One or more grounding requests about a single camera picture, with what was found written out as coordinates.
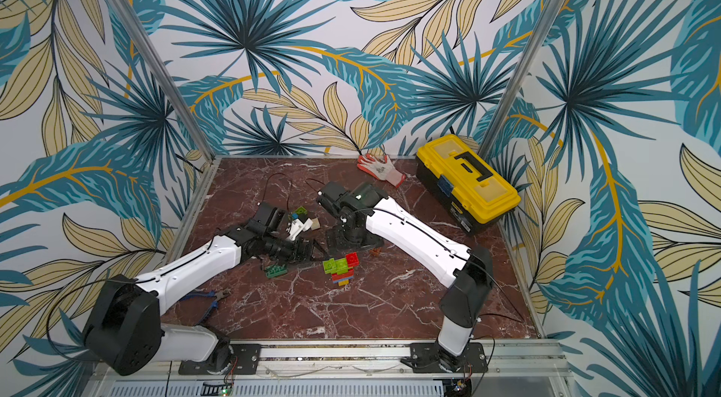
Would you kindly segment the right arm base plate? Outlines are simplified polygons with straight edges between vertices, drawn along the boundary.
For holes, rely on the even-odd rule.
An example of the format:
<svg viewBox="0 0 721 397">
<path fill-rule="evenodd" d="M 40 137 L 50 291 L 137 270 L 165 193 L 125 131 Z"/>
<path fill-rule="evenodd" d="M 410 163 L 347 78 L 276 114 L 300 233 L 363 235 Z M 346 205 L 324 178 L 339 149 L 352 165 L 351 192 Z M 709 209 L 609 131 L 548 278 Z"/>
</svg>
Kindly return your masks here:
<svg viewBox="0 0 721 397">
<path fill-rule="evenodd" d="M 414 374 L 484 373 L 487 355 L 481 344 L 469 343 L 459 356 L 444 350 L 438 343 L 412 343 L 409 355 L 400 359 Z"/>
</svg>

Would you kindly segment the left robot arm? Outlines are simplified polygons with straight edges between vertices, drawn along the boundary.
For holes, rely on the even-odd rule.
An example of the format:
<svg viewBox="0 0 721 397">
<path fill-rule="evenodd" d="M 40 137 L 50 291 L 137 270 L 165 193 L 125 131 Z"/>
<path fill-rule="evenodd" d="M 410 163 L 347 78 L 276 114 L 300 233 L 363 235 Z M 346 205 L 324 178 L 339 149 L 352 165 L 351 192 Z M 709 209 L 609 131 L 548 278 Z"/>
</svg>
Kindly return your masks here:
<svg viewBox="0 0 721 397">
<path fill-rule="evenodd" d="M 314 248 L 312 239 L 280 239 L 238 227 L 154 271 L 135 278 L 116 275 L 101 288 L 82 331 L 83 345 L 121 376 L 158 361 L 224 374 L 235 361 L 225 335 L 203 325 L 167 325 L 163 315 L 201 284 L 250 258 L 303 263 Z"/>
</svg>

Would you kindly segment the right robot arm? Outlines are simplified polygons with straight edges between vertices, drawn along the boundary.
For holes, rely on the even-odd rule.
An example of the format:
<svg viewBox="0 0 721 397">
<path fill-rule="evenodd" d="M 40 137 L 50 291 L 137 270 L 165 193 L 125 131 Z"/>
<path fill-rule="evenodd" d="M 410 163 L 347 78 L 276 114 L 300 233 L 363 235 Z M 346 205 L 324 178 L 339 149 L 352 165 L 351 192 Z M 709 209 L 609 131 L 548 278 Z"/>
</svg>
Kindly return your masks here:
<svg viewBox="0 0 721 397">
<path fill-rule="evenodd" d="M 338 221 L 337 239 L 353 249 L 364 247 L 368 239 L 387 241 L 447 288 L 439 303 L 443 321 L 437 345 L 449 359 L 460 359 L 495 284 L 490 251 L 448 239 L 412 216 L 387 192 L 368 183 L 347 190 L 330 182 L 318 192 L 317 203 Z"/>
</svg>

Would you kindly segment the small red brick front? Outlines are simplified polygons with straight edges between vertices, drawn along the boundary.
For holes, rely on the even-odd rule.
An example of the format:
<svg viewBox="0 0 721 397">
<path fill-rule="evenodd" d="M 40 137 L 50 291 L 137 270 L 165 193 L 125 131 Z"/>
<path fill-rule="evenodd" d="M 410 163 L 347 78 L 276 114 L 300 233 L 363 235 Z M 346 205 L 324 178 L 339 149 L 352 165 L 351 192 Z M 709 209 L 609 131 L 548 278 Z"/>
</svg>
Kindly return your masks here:
<svg viewBox="0 0 721 397">
<path fill-rule="evenodd" d="M 345 256 L 345 261 L 347 261 L 347 266 L 350 269 L 353 269 L 353 267 L 358 267 L 358 265 L 360 265 L 360 259 L 356 252 L 351 252 L 351 254 L 347 254 Z"/>
</svg>

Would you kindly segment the light green square brick front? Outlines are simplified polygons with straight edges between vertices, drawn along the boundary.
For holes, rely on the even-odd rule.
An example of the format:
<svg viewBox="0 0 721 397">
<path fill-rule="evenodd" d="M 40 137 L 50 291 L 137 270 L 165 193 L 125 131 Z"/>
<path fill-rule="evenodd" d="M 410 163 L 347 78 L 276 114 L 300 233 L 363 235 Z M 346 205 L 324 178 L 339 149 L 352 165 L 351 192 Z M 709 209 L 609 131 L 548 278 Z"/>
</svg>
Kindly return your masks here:
<svg viewBox="0 0 721 397">
<path fill-rule="evenodd" d="M 337 265 L 336 261 L 333 258 L 323 261 L 322 265 L 325 274 L 336 274 Z"/>
</svg>

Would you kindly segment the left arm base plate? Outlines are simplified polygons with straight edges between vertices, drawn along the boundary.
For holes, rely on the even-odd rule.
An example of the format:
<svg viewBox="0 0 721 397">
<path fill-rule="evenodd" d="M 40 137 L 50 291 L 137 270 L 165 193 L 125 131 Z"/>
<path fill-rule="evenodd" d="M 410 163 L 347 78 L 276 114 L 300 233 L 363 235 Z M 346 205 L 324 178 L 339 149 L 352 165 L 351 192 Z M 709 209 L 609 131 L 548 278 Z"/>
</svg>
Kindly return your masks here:
<svg viewBox="0 0 721 397">
<path fill-rule="evenodd" d="M 181 376 L 252 376 L 260 360 L 260 344 L 223 344 L 205 361 L 182 361 Z"/>
</svg>

